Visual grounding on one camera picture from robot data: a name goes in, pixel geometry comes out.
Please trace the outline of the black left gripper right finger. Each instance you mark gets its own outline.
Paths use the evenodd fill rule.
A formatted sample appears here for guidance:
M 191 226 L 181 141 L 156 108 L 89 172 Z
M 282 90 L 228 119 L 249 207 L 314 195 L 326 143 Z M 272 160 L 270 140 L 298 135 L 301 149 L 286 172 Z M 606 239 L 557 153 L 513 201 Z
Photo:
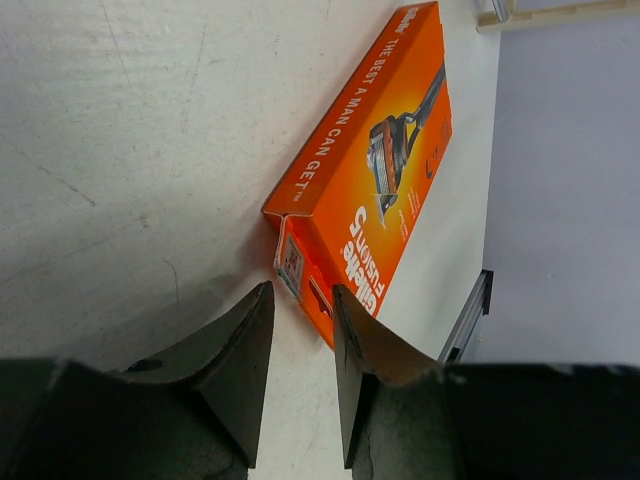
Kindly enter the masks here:
M 639 370 L 440 363 L 333 289 L 345 468 L 355 479 L 635 479 Z

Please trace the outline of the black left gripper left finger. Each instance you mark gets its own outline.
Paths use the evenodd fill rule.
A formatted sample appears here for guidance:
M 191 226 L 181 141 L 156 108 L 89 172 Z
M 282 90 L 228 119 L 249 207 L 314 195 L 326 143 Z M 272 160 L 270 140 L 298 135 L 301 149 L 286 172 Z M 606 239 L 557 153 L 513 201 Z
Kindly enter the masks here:
M 3 360 L 2 477 L 246 478 L 257 460 L 274 313 L 267 281 L 123 371 Z

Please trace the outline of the orange Gillette Fusion5 box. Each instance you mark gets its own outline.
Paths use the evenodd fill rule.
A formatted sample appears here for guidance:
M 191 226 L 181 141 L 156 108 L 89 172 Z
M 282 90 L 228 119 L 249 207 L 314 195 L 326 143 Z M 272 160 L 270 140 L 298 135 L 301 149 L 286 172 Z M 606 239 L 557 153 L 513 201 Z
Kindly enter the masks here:
M 451 135 L 439 7 L 401 7 L 262 208 L 275 270 L 324 341 L 334 286 L 380 310 Z

